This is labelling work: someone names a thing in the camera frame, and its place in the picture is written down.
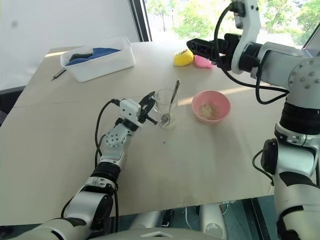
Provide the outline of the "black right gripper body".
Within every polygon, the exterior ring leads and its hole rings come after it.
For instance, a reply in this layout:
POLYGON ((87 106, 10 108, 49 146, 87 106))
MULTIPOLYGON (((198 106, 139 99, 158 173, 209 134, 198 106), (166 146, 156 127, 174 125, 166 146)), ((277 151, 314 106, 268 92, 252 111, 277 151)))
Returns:
POLYGON ((231 70, 233 55, 240 39, 240 34, 226 33, 223 39, 217 39, 218 48, 214 46, 214 53, 222 54, 220 61, 227 71, 231 70))

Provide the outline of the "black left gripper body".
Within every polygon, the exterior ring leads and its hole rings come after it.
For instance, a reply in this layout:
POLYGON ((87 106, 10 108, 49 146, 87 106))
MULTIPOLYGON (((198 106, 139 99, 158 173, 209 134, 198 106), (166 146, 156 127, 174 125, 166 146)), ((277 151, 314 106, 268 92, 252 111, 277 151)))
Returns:
POLYGON ((141 106, 141 110, 140 110, 140 114, 138 115, 138 121, 140 123, 144 123, 147 119, 146 119, 146 115, 149 114, 149 112, 151 111, 151 109, 154 106, 154 102, 151 103, 143 103, 143 99, 139 102, 139 105, 141 106))

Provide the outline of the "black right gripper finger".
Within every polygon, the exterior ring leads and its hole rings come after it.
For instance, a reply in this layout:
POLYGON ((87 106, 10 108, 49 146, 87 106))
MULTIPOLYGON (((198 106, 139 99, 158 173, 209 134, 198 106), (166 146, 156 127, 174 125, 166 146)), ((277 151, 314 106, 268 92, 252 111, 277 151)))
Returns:
POLYGON ((217 62, 208 57, 199 56, 200 66, 216 66, 217 62))
POLYGON ((211 57, 213 55, 213 41, 194 38, 186 42, 188 49, 197 56, 211 57))

